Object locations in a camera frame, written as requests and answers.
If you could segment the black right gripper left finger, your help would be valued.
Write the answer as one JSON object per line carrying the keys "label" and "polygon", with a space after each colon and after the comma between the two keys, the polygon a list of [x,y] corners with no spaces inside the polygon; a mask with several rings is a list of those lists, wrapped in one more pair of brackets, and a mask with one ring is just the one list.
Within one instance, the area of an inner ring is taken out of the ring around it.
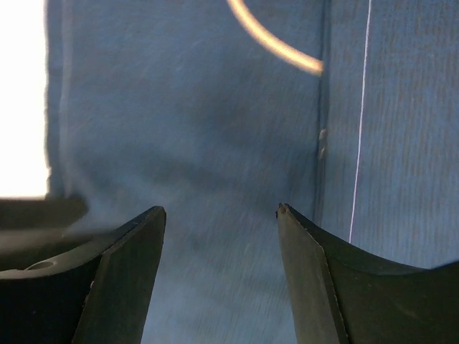
{"label": "black right gripper left finger", "polygon": [[1,250],[3,343],[139,343],[164,243],[155,206],[89,240]]}

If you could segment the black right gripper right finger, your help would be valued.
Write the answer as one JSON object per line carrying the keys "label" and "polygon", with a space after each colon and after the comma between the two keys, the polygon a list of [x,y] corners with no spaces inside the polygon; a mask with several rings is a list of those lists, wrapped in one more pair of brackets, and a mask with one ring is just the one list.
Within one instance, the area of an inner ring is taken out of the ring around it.
{"label": "black right gripper right finger", "polygon": [[293,207],[276,212],[299,343],[456,343],[458,263],[420,269],[370,254]]}

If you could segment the dark blue cloth napkin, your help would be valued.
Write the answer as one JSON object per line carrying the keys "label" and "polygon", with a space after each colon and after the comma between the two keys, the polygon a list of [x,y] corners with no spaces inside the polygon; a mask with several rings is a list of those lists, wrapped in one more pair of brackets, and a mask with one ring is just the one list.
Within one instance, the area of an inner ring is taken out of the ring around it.
{"label": "dark blue cloth napkin", "polygon": [[51,196],[74,230],[167,213],[144,343],[294,343],[275,210],[373,254],[458,258],[458,3],[48,1]]}

